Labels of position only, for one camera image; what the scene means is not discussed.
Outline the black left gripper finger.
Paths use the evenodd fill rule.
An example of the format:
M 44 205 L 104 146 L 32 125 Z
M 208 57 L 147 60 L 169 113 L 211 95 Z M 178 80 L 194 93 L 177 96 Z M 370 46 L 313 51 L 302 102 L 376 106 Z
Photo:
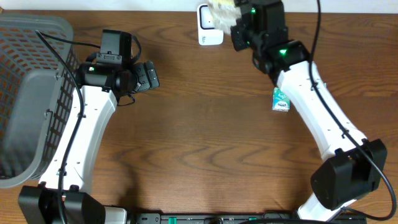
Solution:
M 149 70 L 152 68 L 153 68 L 152 62 L 144 62 L 136 64 L 136 75 L 137 75 L 136 92 L 142 92 L 151 89 L 152 83 L 149 78 Z
M 146 62 L 146 69 L 149 77 L 150 88 L 158 88 L 160 86 L 160 83 L 153 61 Z

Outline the cream snack bag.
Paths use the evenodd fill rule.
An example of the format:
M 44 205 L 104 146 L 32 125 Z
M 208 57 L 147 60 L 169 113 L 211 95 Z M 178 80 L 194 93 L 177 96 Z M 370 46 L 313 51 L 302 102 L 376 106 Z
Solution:
M 231 35 L 231 28 L 242 17 L 240 8 L 235 5 L 234 0 L 208 0 L 208 7 L 215 29 Z

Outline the teal tissue pack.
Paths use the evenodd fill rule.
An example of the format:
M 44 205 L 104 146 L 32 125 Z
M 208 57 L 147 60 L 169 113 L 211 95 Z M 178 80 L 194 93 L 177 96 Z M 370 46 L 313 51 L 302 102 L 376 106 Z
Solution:
M 272 109 L 274 111 L 288 112 L 290 99 L 279 88 L 274 88 L 272 98 Z

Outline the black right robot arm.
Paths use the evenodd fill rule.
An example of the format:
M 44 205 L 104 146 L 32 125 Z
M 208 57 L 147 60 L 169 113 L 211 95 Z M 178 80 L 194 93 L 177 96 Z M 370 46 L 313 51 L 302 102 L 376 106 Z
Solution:
M 313 54 L 289 38 L 281 1 L 234 1 L 231 38 L 237 51 L 252 49 L 254 66 L 267 74 L 295 106 L 320 151 L 312 194 L 299 207 L 301 220 L 329 222 L 378 189 L 387 150 L 348 119 L 321 79 Z

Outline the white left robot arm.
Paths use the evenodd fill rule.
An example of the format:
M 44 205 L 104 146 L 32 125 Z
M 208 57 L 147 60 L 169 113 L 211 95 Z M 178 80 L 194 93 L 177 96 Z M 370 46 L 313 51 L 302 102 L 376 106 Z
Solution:
M 99 52 L 75 71 L 72 108 L 56 153 L 38 186 L 24 186 L 18 198 L 27 223 L 130 223 L 128 210 L 94 199 L 93 170 L 106 126 L 127 96 L 159 87 L 153 61 L 133 54 L 136 36 L 120 30 L 102 32 Z

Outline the white barcode scanner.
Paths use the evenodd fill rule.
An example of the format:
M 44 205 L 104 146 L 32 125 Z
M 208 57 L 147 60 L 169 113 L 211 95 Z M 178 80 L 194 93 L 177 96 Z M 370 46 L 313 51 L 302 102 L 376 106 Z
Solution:
M 198 43 L 200 45 L 220 45 L 224 33 L 215 28 L 214 18 L 207 4 L 197 7 Z

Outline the dark grey plastic basket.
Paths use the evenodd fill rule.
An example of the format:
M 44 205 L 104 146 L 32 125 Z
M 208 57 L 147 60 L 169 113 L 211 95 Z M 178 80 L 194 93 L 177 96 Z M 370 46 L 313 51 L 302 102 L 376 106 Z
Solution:
M 63 65 L 79 65 L 72 26 L 61 17 L 1 14 L 1 188 L 45 172 L 62 137 L 74 86 Z

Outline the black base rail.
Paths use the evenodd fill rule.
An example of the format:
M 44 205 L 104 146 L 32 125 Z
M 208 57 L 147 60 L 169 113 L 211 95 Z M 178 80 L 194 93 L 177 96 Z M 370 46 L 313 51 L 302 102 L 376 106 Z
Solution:
M 267 212 L 265 214 L 224 214 L 224 215 L 197 215 L 197 214 L 159 214 L 159 213 L 138 213 L 130 223 L 135 224 L 238 224 L 257 223 L 267 220 L 267 223 L 287 223 L 286 220 L 298 220 L 292 213 Z

